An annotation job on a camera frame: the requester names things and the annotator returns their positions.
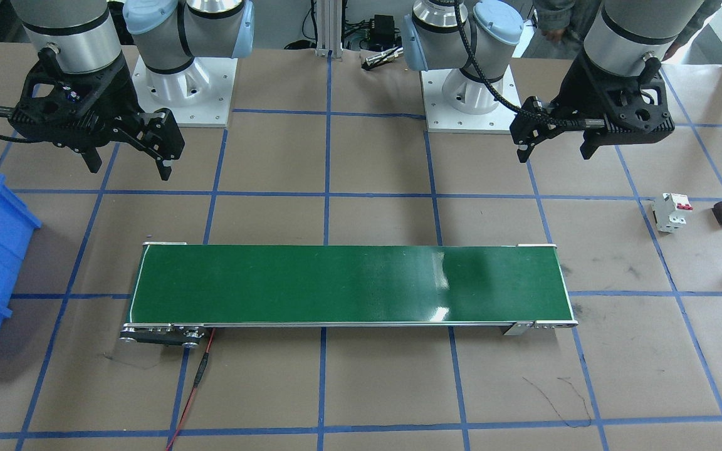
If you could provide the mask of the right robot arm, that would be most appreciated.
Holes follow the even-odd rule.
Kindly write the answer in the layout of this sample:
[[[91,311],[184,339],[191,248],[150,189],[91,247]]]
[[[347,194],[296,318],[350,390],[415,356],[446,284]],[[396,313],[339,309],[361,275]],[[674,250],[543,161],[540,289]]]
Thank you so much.
[[[125,29],[147,81],[136,85],[106,1],[14,1],[36,51],[9,124],[29,142],[83,157],[91,172],[98,149],[128,143],[152,158],[162,180],[180,159],[177,114],[220,96],[206,59],[237,60],[253,49],[251,1],[126,1]]]

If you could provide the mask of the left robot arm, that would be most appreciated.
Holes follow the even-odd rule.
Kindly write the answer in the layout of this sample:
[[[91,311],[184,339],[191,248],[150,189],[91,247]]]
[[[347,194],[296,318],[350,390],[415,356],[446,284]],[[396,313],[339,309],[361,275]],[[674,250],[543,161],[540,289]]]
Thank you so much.
[[[484,89],[492,106],[515,114],[509,131],[518,159],[564,132],[582,132],[580,152],[593,157],[602,146],[650,145],[674,131],[662,57],[701,6],[700,1],[605,1],[585,35],[557,96],[534,95],[522,106],[496,91],[521,37],[523,20],[501,1],[416,1],[401,36],[414,71],[446,70]]]

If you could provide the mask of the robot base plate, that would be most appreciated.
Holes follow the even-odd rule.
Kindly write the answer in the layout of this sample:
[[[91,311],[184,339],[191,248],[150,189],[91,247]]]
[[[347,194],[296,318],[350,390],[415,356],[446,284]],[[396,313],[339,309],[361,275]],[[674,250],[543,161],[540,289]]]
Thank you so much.
[[[459,69],[421,72],[427,131],[509,134],[516,114]]]
[[[132,81],[143,111],[168,108],[181,128],[226,128],[237,65],[236,59],[198,58],[180,73],[163,75],[139,57]]]

